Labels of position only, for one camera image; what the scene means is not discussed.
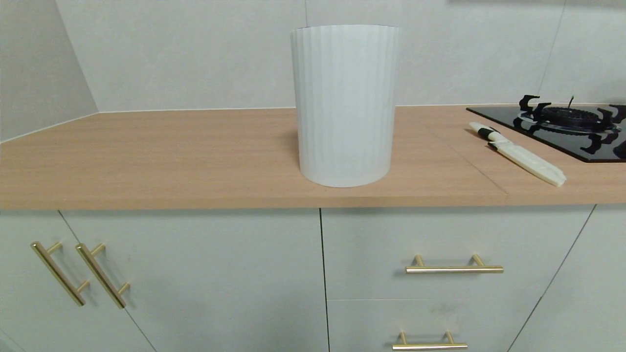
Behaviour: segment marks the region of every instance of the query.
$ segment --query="kitchen knife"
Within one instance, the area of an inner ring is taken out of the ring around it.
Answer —
[[[478,122],[470,122],[469,126],[480,137],[489,141],[487,144],[491,148],[549,184],[560,187],[567,180],[558,167],[506,139],[494,128]]]

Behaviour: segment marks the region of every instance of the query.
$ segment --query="gold cabinet handle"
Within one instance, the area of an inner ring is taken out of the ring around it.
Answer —
[[[391,346],[393,351],[447,351],[449,349],[468,349],[466,343],[455,343],[452,334],[446,331],[448,343],[443,344],[407,344],[404,331],[400,333],[402,344],[394,344]]]
[[[42,246],[39,241],[35,241],[31,244],[31,248],[35,251],[35,253],[37,253],[41,261],[43,261],[48,270],[50,270],[52,275],[57,279],[57,281],[59,281],[61,286],[63,286],[65,291],[68,292],[69,296],[72,297],[74,302],[76,302],[79,307],[82,307],[85,305],[85,299],[80,295],[80,293],[83,292],[83,290],[86,289],[87,286],[89,286],[89,280],[83,282],[80,286],[78,286],[78,288],[75,288],[72,285],[72,283],[68,280],[68,277],[63,274],[61,268],[56,265],[54,259],[52,259],[52,257],[50,256],[50,254],[52,254],[54,251],[57,251],[61,247],[63,247],[63,244],[60,242],[53,244],[52,247],[48,249]]]
[[[126,307],[126,302],[121,295],[130,287],[130,284],[126,282],[119,290],[117,290],[114,287],[113,283],[111,283],[111,280],[109,280],[109,278],[106,276],[105,272],[102,270],[102,268],[98,264],[98,261],[96,261],[96,258],[94,257],[104,249],[104,243],[98,244],[98,246],[94,248],[93,251],[90,251],[84,243],[79,243],[78,245],[76,245],[76,250],[78,251],[78,253],[80,253],[80,256],[83,258],[87,266],[91,269],[91,272],[93,272],[98,281],[105,288],[109,296],[111,296],[113,302],[117,304],[118,308],[123,309],[124,307]]]
[[[471,256],[476,265],[469,266],[425,266],[422,256],[415,256],[417,266],[408,266],[407,274],[501,274],[505,269],[499,265],[487,266],[477,254]]]

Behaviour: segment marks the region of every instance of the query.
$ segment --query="white cabinet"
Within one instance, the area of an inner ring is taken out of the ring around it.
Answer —
[[[598,205],[511,352],[623,351],[626,204]]]
[[[329,299],[483,299],[533,307],[591,213],[592,205],[322,209]],[[406,274],[466,266],[473,254],[503,274]]]
[[[109,304],[58,212],[2,210],[0,241],[0,329],[23,350],[153,352],[128,313]],[[46,247],[63,244],[51,257],[74,287],[90,281],[81,293],[84,306],[70,298],[38,258],[31,248],[34,241]]]
[[[506,351],[592,208],[323,209],[331,351],[389,351],[400,330]],[[406,274],[416,254],[437,267],[479,254],[504,273]]]
[[[348,299],[328,302],[332,352],[390,352],[409,344],[466,343],[472,352],[506,352],[528,313],[500,299]]]
[[[63,214],[157,351],[328,350],[318,209]]]

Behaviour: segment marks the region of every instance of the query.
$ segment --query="black glass stovetop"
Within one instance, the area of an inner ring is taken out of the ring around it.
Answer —
[[[531,107],[528,102],[533,98],[539,97],[525,96],[520,107],[467,110],[584,162],[626,162],[626,105],[572,106],[570,102],[567,107],[547,107],[549,103]]]

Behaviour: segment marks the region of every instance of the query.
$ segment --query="countertop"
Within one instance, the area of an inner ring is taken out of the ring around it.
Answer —
[[[502,127],[561,168],[554,187],[468,128],[465,106],[396,109],[391,171],[349,189],[298,168],[295,110],[100,113],[0,145],[0,209],[232,209],[626,203],[626,163],[585,163]]]

